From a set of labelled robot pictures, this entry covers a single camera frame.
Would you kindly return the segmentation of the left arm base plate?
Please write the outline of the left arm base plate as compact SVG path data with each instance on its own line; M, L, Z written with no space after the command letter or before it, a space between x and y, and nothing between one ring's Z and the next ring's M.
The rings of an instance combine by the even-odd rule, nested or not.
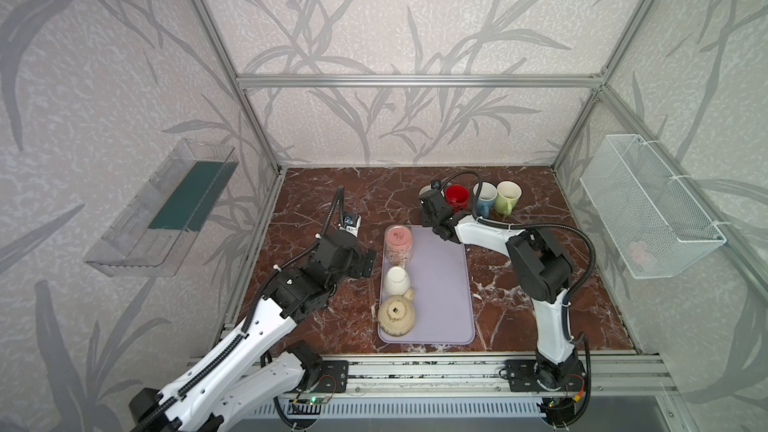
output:
M313 366L302 379L303 393L336 394L347 389L350 363L346 360L323 360Z

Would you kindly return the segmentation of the blue mug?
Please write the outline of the blue mug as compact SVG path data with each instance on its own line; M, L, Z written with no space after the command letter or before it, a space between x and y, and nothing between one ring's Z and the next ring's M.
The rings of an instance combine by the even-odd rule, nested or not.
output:
M498 196L496 186L484 181L473 187L473 194L475 197L474 213L482 218L489 218Z

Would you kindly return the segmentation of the red mug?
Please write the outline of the red mug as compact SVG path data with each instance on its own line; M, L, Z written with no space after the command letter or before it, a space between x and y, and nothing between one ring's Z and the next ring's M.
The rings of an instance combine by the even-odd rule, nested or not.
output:
M470 191L463 185L453 184L444 190L446 202L452 207L454 212L466 210L469 207L471 198Z

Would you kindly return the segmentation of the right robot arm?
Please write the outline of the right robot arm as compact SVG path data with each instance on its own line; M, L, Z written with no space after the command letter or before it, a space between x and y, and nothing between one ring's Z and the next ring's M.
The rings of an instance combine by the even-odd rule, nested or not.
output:
M571 334L569 307L575 292L595 269L595 251L582 231L558 223L508 224L478 216L468 210L456 211L438 189L419 196L422 225L446 241L474 245L507 256L523 292L534 305L538 339L536 371L550 389L578 369L576 344ZM567 230L585 242L590 258L584 274L572 280L574 262L551 233Z

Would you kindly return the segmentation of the lavender mug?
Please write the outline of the lavender mug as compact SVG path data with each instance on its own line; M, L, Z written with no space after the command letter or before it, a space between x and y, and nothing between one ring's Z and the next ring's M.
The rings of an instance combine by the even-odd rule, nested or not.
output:
M419 190L419 194L418 194L418 196L419 196L419 197L421 197L422 195L426 194L427 192L429 192L429 191L431 191L431 190L432 190L432 187L431 187L431 185L426 185L426 186L423 186L423 187L422 187L422 188Z

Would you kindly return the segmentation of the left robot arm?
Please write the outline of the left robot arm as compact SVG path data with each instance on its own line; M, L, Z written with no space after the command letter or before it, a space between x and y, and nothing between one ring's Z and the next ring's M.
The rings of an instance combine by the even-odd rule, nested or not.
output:
M246 318L196 365L161 390L144 389L130 404L137 431L227 431L257 406L314 387L323 360L299 341L270 362L261 358L303 320L327 306L347 279L368 278L376 252L355 226L318 236L305 263L273 271Z

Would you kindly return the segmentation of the pink patterned mug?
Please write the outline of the pink patterned mug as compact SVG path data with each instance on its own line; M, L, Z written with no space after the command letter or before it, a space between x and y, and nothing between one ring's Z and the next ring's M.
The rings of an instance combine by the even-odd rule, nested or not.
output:
M389 226L384 234L384 257L392 266L405 267L412 258L413 234L407 225Z

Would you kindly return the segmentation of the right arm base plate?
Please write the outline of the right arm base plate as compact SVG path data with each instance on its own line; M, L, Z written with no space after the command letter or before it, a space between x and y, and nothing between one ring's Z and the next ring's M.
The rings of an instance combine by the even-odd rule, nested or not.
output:
M584 388L587 377L585 365L578 362L575 372L569 372L561 385L545 387L538 378L535 359L509 359L503 364L498 375L506 380L511 392L541 394L576 394Z

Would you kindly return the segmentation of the light green mug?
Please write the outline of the light green mug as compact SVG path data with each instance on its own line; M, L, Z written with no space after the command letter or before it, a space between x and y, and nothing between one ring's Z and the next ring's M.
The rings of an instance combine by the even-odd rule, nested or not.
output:
M501 181L496 185L496 190L494 210L501 216L511 215L522 196L521 187L513 181Z

